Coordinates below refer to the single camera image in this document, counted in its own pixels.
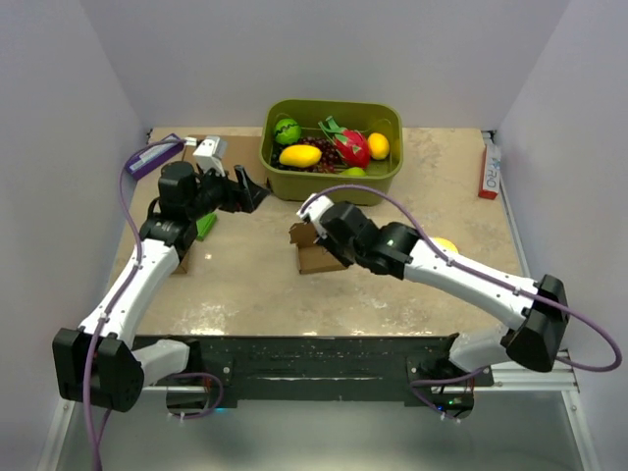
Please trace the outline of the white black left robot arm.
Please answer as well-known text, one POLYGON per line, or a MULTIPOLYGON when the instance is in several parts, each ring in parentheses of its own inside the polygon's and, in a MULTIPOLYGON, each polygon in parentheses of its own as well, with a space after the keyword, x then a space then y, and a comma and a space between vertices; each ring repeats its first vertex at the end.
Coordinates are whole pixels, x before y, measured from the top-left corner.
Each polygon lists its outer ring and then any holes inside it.
POLYGON ((62 329, 52 341, 62 398, 127 412, 149 385, 170 376, 182 385, 201 378, 203 361, 187 340, 132 346, 156 292, 195 242, 198 220, 216 210, 252 213, 269 195, 241 165, 234 173, 233 179, 216 170, 200 173, 186 161, 162 168, 158 195, 119 278, 78 328, 62 329))

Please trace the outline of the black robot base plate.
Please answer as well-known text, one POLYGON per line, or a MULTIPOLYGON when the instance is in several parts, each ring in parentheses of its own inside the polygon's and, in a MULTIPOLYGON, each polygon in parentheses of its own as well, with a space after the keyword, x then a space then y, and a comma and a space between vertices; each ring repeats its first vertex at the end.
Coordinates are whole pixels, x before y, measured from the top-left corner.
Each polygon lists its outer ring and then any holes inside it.
POLYGON ((463 371, 447 359, 447 337, 185 336, 191 346, 184 379, 160 385, 203 386, 196 373, 217 377, 212 388, 224 407, 244 400, 378 401, 418 406, 417 394, 448 401, 443 385, 466 386, 463 371))

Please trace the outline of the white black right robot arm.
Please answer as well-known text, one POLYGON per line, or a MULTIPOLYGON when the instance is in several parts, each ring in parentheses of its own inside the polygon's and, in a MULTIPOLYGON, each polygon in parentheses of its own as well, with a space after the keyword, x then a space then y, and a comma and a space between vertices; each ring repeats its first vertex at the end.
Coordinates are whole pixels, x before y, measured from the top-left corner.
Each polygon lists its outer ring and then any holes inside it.
POLYGON ((566 300, 561 280, 545 275, 534 281, 457 254, 438 255, 416 229, 398 222, 378 227, 349 202, 322 197, 302 207, 299 216, 343 266, 439 289, 500 322, 493 329, 452 335, 426 373, 457 386, 473 371, 507 361, 541 373, 553 368, 569 320, 555 306, 566 300))

